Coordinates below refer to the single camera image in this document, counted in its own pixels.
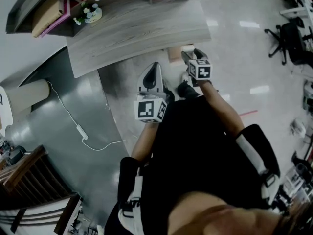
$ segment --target fiducial marker cube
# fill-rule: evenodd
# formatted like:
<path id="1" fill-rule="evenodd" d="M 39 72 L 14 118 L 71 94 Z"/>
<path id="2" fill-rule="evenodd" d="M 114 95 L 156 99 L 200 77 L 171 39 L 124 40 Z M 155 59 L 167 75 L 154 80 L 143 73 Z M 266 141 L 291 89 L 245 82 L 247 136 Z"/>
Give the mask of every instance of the fiducial marker cube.
<path id="1" fill-rule="evenodd" d="M 145 99 L 134 102 L 135 119 L 144 123 L 161 123 L 167 103 L 163 98 Z"/>
<path id="2" fill-rule="evenodd" d="M 211 80 L 212 65 L 209 60 L 189 60 L 188 73 L 196 80 Z"/>

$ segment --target black shirt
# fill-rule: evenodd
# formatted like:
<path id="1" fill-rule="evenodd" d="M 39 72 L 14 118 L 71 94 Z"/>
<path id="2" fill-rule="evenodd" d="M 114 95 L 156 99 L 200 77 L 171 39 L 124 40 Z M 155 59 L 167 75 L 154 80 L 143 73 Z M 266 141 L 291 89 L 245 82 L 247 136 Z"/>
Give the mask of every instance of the black shirt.
<path id="1" fill-rule="evenodd" d="M 259 126 L 250 126 L 240 134 L 245 134 L 263 160 L 279 173 L 274 152 Z M 168 105 L 152 153 L 149 166 L 143 169 L 141 219 L 145 235 L 167 234 L 174 205 L 192 191 L 215 195 L 236 207 L 267 207 L 261 198 L 258 172 L 235 139 L 225 134 L 204 97 Z M 127 201 L 139 166 L 135 159 L 122 160 L 119 202 Z M 116 218 L 117 210 L 112 212 Z M 112 219 L 107 222 L 106 234 L 121 234 L 115 233 Z"/>

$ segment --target shoe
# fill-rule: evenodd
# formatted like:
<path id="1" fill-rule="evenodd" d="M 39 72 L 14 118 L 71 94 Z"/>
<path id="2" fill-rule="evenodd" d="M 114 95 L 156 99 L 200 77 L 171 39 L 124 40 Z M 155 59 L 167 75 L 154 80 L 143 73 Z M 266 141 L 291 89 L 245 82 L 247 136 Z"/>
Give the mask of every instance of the shoe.
<path id="1" fill-rule="evenodd" d="M 180 83 L 183 83 L 185 81 L 189 83 L 189 74 L 186 71 L 181 75 Z"/>

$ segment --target black office chair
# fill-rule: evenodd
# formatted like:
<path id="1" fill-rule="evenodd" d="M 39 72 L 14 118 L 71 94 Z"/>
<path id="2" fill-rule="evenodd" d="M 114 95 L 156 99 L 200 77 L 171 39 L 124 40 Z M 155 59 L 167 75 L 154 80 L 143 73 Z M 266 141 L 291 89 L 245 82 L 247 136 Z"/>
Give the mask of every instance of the black office chair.
<path id="1" fill-rule="evenodd" d="M 308 39 L 313 39 L 313 32 L 310 29 L 310 35 L 301 36 L 301 33 L 294 23 L 286 23 L 283 26 L 277 25 L 276 29 L 278 30 L 278 35 L 272 32 L 270 29 L 265 29 L 265 33 L 270 33 L 274 38 L 279 42 L 278 47 L 273 53 L 270 53 L 268 56 L 273 57 L 278 51 L 282 50 L 284 54 L 283 65 L 287 63 L 286 60 L 286 50 L 289 53 L 291 61 L 295 65 L 308 64 L 313 68 L 313 53 L 306 51 L 306 46 L 304 41 Z"/>

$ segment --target red line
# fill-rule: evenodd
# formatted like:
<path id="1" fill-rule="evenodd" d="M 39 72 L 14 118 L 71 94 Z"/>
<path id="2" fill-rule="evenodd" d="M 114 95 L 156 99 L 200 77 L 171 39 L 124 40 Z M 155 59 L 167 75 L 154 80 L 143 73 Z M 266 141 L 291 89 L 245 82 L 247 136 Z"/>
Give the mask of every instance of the red line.
<path id="1" fill-rule="evenodd" d="M 255 111 L 251 111 L 251 112 L 246 112 L 246 113 L 240 114 L 239 116 L 242 117 L 242 116 L 245 116 L 245 115 L 248 115 L 248 114 L 252 114 L 252 113 L 256 113 L 256 112 L 258 112 L 258 111 L 255 110 Z"/>

